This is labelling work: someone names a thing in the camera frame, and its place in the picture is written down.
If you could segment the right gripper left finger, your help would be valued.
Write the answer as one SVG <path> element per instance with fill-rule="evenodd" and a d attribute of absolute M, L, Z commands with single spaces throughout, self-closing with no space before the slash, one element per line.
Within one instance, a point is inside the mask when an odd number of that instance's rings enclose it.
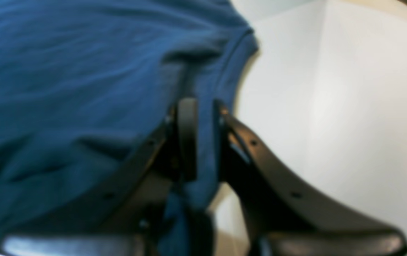
<path fill-rule="evenodd" d="M 195 98 L 183 98 L 111 176 L 6 232 L 3 256 L 157 256 L 168 193 L 197 177 Z"/>

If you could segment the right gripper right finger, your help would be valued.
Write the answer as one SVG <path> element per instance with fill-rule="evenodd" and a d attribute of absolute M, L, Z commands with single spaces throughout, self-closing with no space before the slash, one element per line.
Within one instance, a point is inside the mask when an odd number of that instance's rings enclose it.
<path fill-rule="evenodd" d="M 249 256 L 405 256 L 403 232 L 325 195 L 290 170 L 220 100 L 219 179 L 237 194 Z"/>

